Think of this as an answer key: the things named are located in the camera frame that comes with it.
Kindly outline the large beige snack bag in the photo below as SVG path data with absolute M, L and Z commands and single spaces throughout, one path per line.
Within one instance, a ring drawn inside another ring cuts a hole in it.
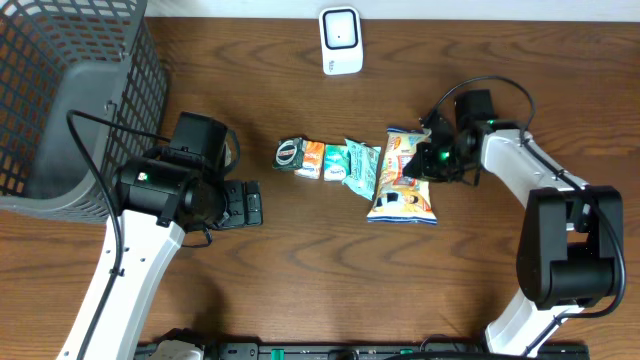
M 370 223 L 437 223 L 432 210 L 429 182 L 403 175 L 416 154 L 416 145 L 430 141 L 430 132 L 387 129 L 376 196 L 367 215 Z

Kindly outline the dark green round-logo packet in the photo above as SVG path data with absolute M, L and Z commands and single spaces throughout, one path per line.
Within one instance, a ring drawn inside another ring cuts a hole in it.
M 278 143 L 273 168 L 279 171 L 301 169 L 307 141 L 301 137 L 283 139 Z

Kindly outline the light green snack packet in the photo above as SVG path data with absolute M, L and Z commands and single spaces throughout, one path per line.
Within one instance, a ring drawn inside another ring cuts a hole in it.
M 354 193 L 371 201 L 375 193 L 380 147 L 369 147 L 350 139 L 345 140 L 350 156 L 350 173 L 342 184 Z

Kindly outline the orange small snack packet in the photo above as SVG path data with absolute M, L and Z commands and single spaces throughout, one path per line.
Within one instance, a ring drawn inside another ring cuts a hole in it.
M 318 180 L 323 169 L 324 154 L 324 143 L 307 141 L 302 167 L 296 169 L 294 174 L 299 177 Z

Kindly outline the teal small snack packet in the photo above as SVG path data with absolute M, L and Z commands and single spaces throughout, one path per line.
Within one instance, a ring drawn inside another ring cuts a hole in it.
M 325 147 L 324 177 L 325 181 L 342 182 L 350 174 L 350 156 L 346 145 Z

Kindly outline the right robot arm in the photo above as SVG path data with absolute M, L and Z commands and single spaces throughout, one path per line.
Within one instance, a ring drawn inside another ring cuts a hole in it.
M 437 107 L 421 118 L 428 140 L 404 167 L 409 177 L 457 182 L 486 171 L 519 200 L 519 288 L 485 329 L 488 352 L 533 358 L 566 321 L 614 312 L 624 297 L 623 204 L 611 186 L 592 186 L 562 168 L 526 126 L 500 118 L 487 89 L 454 99 L 455 120 Z

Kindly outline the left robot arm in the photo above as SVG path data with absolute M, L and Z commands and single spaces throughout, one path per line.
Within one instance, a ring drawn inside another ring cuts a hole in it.
M 122 165 L 108 185 L 71 133 L 102 191 L 110 222 L 93 278 L 59 356 L 131 359 L 164 273 L 190 232 L 260 226 L 258 182 L 229 179 L 236 133 L 183 112 L 172 138 Z

